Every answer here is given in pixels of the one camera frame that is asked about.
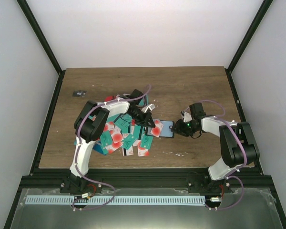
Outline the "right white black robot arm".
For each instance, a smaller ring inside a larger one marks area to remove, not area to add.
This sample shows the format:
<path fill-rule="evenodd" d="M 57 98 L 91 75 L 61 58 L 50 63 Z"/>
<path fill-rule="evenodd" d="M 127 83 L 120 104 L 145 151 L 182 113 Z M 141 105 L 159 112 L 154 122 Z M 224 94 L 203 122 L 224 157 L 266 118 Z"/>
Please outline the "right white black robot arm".
<path fill-rule="evenodd" d="M 228 122 L 221 116 L 207 115 L 203 102 L 191 104 L 181 111 L 182 118 L 171 127 L 171 132 L 191 138 L 197 132 L 219 137 L 221 157 L 208 168 L 209 176 L 202 180 L 204 190 L 214 192 L 219 187 L 219 180 L 227 179 L 259 160 L 260 152 L 248 122 Z"/>

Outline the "blue card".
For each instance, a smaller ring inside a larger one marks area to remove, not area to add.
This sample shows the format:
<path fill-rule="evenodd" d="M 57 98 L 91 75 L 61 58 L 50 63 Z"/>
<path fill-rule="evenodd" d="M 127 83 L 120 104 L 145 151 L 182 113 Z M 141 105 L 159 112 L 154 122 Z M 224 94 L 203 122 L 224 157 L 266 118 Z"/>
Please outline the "blue card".
<path fill-rule="evenodd" d="M 107 149 L 104 148 L 99 142 L 96 142 L 92 149 L 102 155 L 106 155 L 108 153 Z"/>

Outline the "left black frame post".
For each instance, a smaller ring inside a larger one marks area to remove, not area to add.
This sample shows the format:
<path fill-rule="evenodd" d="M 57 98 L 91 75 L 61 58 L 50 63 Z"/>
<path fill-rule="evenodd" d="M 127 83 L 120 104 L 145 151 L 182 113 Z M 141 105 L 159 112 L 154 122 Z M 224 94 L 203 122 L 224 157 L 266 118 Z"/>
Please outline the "left black frame post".
<path fill-rule="evenodd" d="M 60 75 L 62 73 L 62 68 L 54 55 L 41 27 L 39 26 L 29 4 L 26 0 L 16 0 L 20 9 L 22 10 L 24 16 L 26 17 L 28 23 L 30 24 L 31 28 L 33 29 L 37 39 L 39 40 L 40 44 L 42 45 L 45 53 L 47 54 L 51 64 L 53 65 L 56 73 Z"/>

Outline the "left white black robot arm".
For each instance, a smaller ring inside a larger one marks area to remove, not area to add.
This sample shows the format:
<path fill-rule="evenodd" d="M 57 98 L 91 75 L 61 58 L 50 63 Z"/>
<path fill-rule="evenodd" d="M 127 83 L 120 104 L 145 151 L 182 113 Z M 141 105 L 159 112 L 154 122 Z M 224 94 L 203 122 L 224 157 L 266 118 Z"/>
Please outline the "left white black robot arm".
<path fill-rule="evenodd" d="M 131 94 L 117 96 L 109 101 L 95 102 L 89 100 L 84 105 L 74 122 L 76 134 L 76 149 L 70 173 L 74 176 L 71 187 L 78 193 L 84 192 L 88 187 L 87 179 L 83 178 L 89 171 L 89 160 L 92 149 L 105 131 L 109 118 L 115 115 L 129 115 L 136 125 L 142 127 L 155 127 L 151 111 L 155 104 L 148 104 L 146 96 L 134 90 Z"/>

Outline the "light blue slotted strip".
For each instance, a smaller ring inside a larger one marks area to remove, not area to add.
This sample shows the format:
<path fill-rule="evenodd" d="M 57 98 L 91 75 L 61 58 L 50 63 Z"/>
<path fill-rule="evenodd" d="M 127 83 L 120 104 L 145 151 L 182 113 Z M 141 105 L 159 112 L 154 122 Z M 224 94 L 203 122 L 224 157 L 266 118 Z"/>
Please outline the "light blue slotted strip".
<path fill-rule="evenodd" d="M 31 195 L 25 199 L 27 205 L 184 205 L 204 206 L 204 196 L 94 196 L 76 200 L 74 196 Z"/>

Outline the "black front rail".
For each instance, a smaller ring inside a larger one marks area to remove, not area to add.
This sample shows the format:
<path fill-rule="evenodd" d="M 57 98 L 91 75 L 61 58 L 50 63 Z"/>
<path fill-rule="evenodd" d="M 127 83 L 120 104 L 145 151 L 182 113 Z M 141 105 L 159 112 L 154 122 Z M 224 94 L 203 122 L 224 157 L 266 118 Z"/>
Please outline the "black front rail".
<path fill-rule="evenodd" d="M 116 168 L 90 169 L 87 177 L 76 178 L 67 169 L 36 169 L 23 176 L 21 188 L 59 188 L 62 192 L 81 193 L 105 184 L 119 188 L 187 188 L 190 192 L 214 192 L 225 180 L 212 181 L 207 168 Z"/>

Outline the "teal card with stripe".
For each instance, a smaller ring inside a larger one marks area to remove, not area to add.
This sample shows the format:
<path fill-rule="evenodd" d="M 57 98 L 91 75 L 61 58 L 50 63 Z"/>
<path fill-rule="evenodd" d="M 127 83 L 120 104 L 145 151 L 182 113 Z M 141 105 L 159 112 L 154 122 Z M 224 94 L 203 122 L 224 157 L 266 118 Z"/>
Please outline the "teal card with stripe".
<path fill-rule="evenodd" d="M 144 98 L 141 99 L 139 106 L 145 107 L 148 105 L 148 95 L 146 95 Z"/>

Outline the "black frame post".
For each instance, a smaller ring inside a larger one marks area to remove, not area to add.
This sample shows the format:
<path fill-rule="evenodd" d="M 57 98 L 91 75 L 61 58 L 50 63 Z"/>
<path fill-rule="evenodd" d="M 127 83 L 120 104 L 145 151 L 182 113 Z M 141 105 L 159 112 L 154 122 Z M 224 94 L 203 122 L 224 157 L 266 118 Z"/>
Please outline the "black frame post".
<path fill-rule="evenodd" d="M 42 45 L 45 53 L 47 54 L 51 64 L 53 65 L 56 73 L 60 75 L 62 73 L 62 68 L 54 55 L 41 27 L 39 26 L 29 4 L 26 0 L 16 0 L 20 9 L 22 10 L 24 16 L 26 17 L 28 23 L 30 24 L 31 28 L 33 29 L 37 39 L 39 40 L 40 44 Z"/>
<path fill-rule="evenodd" d="M 266 15 L 268 9 L 270 8 L 273 0 L 264 0 L 260 5 L 257 13 L 255 14 L 247 32 L 245 33 L 236 53 L 234 54 L 228 68 L 226 68 L 226 72 L 231 74 L 235 69 L 236 65 L 238 64 L 239 60 L 241 59 L 243 53 L 245 52 L 247 46 L 249 45 L 253 35 L 255 34 L 256 30 L 258 29 L 260 23 L 262 22 L 264 16 Z"/>

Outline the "black card holder wallet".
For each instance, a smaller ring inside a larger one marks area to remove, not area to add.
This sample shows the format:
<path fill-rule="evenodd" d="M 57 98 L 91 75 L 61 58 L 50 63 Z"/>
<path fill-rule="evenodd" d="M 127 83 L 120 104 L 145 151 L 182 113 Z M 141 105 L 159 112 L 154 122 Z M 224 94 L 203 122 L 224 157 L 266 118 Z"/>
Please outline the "black card holder wallet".
<path fill-rule="evenodd" d="M 172 127 L 174 125 L 174 121 L 165 121 L 154 119 L 155 127 L 148 127 L 145 130 L 145 134 L 147 136 L 153 136 L 157 138 L 174 138 L 174 133 L 172 132 Z"/>

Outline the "teal VIP card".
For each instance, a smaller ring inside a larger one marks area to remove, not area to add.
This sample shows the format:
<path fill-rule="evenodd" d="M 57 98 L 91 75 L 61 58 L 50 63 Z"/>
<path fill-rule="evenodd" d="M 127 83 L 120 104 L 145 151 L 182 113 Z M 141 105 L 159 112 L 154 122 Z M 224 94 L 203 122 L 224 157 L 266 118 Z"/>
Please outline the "teal VIP card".
<path fill-rule="evenodd" d="M 145 149 L 150 149 L 153 141 L 153 136 L 143 135 L 140 146 Z"/>

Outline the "right black frame post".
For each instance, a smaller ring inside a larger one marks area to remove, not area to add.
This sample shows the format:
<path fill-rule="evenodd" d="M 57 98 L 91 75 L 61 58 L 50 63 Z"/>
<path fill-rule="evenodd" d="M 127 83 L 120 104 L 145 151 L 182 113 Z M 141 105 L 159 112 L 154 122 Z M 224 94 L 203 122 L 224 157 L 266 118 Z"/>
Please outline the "right black frame post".
<path fill-rule="evenodd" d="M 255 14 L 247 32 L 245 33 L 236 53 L 234 54 L 228 68 L 226 68 L 226 72 L 231 74 L 235 69 L 236 65 L 238 64 L 239 60 L 241 59 L 243 53 L 245 52 L 247 46 L 249 45 L 253 35 L 255 34 L 256 30 L 258 29 L 260 23 L 262 22 L 264 16 L 266 15 L 268 9 L 270 8 L 273 0 L 264 0 L 260 5 L 257 13 Z"/>

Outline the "red card black stripe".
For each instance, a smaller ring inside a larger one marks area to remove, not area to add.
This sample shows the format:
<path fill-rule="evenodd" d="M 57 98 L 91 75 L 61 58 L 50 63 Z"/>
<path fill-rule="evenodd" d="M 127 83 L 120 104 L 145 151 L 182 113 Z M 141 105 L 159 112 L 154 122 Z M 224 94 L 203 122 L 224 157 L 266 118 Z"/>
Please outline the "red card black stripe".
<path fill-rule="evenodd" d="M 108 101 L 112 101 L 114 100 L 116 97 L 115 96 L 108 96 L 104 99 L 105 102 L 108 102 Z"/>

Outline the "teal card centre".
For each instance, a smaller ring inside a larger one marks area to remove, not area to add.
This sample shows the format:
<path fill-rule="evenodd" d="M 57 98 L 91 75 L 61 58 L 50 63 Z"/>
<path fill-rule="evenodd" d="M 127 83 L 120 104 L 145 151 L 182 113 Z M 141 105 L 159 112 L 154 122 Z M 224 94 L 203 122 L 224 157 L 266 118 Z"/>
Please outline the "teal card centre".
<path fill-rule="evenodd" d="M 114 121 L 115 125 L 121 130 L 128 132 L 132 123 L 132 118 L 130 116 L 120 116 Z"/>

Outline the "small black tag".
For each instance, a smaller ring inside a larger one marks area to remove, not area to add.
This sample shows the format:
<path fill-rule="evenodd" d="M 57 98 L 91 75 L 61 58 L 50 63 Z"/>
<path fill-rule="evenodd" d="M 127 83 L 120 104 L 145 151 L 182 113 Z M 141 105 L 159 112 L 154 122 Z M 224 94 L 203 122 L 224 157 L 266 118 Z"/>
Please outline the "small black tag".
<path fill-rule="evenodd" d="M 72 93 L 73 97 L 85 97 L 87 94 L 87 91 L 83 91 L 83 90 L 75 90 Z"/>

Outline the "white red circle card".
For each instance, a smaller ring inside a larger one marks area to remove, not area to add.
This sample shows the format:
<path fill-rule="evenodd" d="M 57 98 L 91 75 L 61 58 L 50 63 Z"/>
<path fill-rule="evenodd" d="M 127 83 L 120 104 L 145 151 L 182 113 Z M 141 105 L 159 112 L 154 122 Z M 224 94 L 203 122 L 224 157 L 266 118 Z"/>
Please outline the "white red circle card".
<path fill-rule="evenodd" d="M 159 137 L 163 129 L 163 123 L 160 120 L 155 120 L 155 127 L 151 129 L 151 135 Z"/>
<path fill-rule="evenodd" d="M 149 156 L 149 150 L 141 146 L 141 141 L 137 145 L 138 156 Z"/>

